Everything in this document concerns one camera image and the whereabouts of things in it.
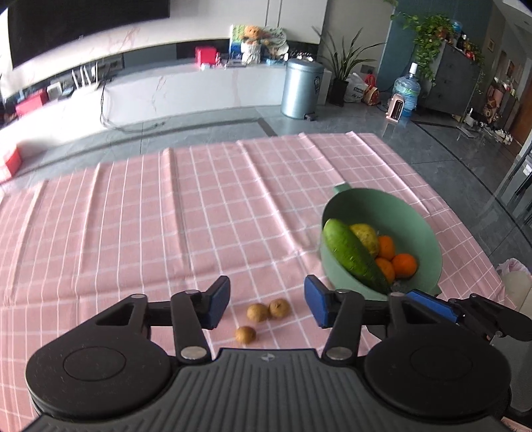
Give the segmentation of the red box far left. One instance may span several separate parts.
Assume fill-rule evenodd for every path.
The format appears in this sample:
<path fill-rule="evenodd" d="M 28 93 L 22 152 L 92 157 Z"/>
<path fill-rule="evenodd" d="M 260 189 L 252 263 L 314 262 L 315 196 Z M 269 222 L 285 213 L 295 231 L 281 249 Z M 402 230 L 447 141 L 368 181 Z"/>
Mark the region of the red box far left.
<path fill-rule="evenodd" d="M 43 105 L 48 103 L 49 97 L 45 89 L 40 89 L 37 92 L 29 95 L 15 107 L 15 112 L 18 117 L 22 117 L 28 113 L 31 113 Z"/>

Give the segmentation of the white plastic bag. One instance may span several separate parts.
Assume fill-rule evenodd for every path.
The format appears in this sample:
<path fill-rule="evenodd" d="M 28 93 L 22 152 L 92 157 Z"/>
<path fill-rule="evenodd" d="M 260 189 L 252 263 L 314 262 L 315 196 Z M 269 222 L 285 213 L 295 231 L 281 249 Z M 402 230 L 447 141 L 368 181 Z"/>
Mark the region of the white plastic bag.
<path fill-rule="evenodd" d="M 352 73 L 347 78 L 347 86 L 343 101 L 345 103 L 361 103 L 368 87 L 369 86 L 357 73 Z"/>

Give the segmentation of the brown longan right back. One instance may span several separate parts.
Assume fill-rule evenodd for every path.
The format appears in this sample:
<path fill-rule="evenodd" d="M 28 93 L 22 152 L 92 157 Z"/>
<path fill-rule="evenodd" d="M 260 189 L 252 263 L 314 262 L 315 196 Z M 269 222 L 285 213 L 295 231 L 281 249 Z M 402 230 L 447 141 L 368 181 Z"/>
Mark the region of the brown longan right back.
<path fill-rule="evenodd" d="M 290 303 L 286 299 L 278 298 L 272 300 L 269 305 L 269 314 L 273 319 L 284 319 L 290 315 Z"/>

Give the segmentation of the silver pedal trash can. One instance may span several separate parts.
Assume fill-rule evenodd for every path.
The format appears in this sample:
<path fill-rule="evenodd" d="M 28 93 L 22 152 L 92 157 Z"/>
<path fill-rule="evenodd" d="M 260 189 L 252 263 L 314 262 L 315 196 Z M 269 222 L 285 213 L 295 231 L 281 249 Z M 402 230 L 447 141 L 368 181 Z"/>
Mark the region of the silver pedal trash can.
<path fill-rule="evenodd" d="M 295 120 L 313 121 L 324 67 L 317 62 L 291 58 L 287 63 L 280 111 Z"/>

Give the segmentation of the black television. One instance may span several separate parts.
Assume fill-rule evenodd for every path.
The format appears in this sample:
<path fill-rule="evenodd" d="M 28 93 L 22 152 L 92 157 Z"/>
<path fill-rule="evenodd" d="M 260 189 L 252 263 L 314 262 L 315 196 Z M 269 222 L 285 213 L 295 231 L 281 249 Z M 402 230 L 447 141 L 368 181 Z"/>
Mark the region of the black television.
<path fill-rule="evenodd" d="M 27 0 L 7 8 L 14 67 L 68 42 L 170 16 L 166 0 Z"/>

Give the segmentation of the orange right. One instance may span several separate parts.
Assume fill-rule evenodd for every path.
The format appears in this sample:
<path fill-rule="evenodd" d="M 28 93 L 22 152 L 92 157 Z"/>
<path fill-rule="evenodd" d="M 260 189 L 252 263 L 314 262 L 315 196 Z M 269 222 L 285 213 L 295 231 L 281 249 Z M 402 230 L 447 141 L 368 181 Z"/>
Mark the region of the orange right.
<path fill-rule="evenodd" d="M 418 261 L 410 254 L 397 254 L 391 260 L 397 279 L 408 279 L 418 271 Z"/>

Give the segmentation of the brown longan front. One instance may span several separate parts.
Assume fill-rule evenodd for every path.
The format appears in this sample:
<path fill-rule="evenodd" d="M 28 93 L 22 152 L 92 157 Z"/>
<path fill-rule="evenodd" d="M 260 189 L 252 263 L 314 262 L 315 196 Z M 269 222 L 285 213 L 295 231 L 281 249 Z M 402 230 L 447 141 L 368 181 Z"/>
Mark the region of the brown longan front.
<path fill-rule="evenodd" d="M 249 326 L 239 327 L 235 331 L 235 339 L 241 345 L 252 344 L 257 338 L 256 330 Z"/>

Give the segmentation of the brown longan left back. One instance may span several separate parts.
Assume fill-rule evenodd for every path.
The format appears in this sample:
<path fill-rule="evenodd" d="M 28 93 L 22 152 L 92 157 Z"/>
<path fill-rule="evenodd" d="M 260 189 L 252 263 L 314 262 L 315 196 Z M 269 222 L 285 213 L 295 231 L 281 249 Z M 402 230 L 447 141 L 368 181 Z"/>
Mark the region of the brown longan left back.
<path fill-rule="evenodd" d="M 246 310 L 246 317 L 254 323 L 262 323 L 269 319 L 269 308 L 262 303 L 251 304 Z"/>

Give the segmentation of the red box on counter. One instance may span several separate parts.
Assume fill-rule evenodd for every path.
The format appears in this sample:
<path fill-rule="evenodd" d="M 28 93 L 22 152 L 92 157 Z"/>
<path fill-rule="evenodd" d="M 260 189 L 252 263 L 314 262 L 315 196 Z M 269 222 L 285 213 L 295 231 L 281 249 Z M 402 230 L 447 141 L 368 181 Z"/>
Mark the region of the red box on counter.
<path fill-rule="evenodd" d="M 216 67 L 220 61 L 217 48 L 212 46 L 199 46 L 195 48 L 196 64 L 201 70 Z"/>

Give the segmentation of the pink checkered tablecloth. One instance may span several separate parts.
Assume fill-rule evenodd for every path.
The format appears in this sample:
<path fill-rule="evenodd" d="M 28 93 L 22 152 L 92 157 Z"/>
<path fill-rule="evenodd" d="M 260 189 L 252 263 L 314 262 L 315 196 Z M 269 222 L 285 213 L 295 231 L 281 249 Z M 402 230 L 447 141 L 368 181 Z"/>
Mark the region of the pink checkered tablecloth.
<path fill-rule="evenodd" d="M 234 345 L 247 307 L 290 302 L 258 325 L 257 347 L 321 349 L 303 282 L 323 268 L 324 207 L 341 183 L 411 205 L 443 253 L 444 299 L 505 302 L 495 269 L 447 203 L 372 134 L 315 134 L 164 150 L 100 164 L 1 197 L 1 428 L 33 420 L 25 366 L 41 346 L 134 293 L 231 280 L 231 302 L 206 336 Z"/>

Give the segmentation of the orange lower left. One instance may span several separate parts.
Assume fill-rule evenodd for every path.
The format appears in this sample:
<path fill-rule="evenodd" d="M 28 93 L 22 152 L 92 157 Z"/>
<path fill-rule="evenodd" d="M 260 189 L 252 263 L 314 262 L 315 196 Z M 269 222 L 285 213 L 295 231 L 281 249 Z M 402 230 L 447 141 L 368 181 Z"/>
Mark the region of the orange lower left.
<path fill-rule="evenodd" d="M 375 259 L 375 264 L 380 268 L 381 273 L 384 274 L 388 284 L 393 284 L 396 278 L 393 264 L 388 259 L 381 257 Z"/>

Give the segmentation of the grey cabinet with ivy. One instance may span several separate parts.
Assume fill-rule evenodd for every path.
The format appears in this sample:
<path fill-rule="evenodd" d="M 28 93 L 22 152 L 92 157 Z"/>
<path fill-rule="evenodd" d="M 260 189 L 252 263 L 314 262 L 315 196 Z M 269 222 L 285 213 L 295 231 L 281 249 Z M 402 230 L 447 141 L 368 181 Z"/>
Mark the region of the grey cabinet with ivy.
<path fill-rule="evenodd" d="M 440 113 L 463 115 L 475 91 L 480 65 L 443 42 L 430 70 L 434 75 L 431 81 L 422 82 L 421 106 Z"/>

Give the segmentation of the yellow pear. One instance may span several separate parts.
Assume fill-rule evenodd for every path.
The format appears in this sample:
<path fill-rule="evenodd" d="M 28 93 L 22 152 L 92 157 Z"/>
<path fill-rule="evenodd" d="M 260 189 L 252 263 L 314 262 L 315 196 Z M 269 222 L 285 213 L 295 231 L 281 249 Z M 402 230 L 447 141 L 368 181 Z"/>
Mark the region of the yellow pear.
<path fill-rule="evenodd" d="M 365 223 L 356 223 L 350 226 L 353 234 L 361 241 L 361 244 L 365 246 L 370 255 L 373 258 L 377 258 L 380 253 L 380 242 L 377 232 L 372 226 Z"/>

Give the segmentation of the potted green plant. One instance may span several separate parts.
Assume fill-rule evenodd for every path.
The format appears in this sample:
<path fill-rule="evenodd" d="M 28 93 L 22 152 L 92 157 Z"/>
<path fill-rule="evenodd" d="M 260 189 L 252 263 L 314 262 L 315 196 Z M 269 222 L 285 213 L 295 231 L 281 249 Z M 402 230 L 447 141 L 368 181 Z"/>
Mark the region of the potted green plant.
<path fill-rule="evenodd" d="M 344 96 L 348 86 L 348 78 L 354 68 L 365 62 L 372 62 L 373 58 L 364 57 L 366 51 L 384 45 L 384 42 L 377 42 L 371 45 L 356 45 L 361 35 L 362 28 L 355 33 L 349 43 L 342 38 L 339 45 L 334 41 L 330 31 L 319 30 L 313 27 L 313 31 L 318 36 L 320 44 L 325 49 L 324 54 L 318 58 L 322 64 L 332 72 L 332 84 L 328 91 L 328 103 L 343 107 Z"/>

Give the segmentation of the white marble tv bench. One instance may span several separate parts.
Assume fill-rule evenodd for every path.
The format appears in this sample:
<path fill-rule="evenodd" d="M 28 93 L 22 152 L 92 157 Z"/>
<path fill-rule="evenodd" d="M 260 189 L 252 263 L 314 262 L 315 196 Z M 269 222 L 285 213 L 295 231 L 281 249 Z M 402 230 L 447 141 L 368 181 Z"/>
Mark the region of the white marble tv bench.
<path fill-rule="evenodd" d="M 1 149 L 24 158 L 86 136 L 136 123 L 190 113 L 279 105 L 286 66 L 201 70 L 193 64 L 164 66 L 118 76 L 98 88 L 46 103 L 1 129 Z"/>

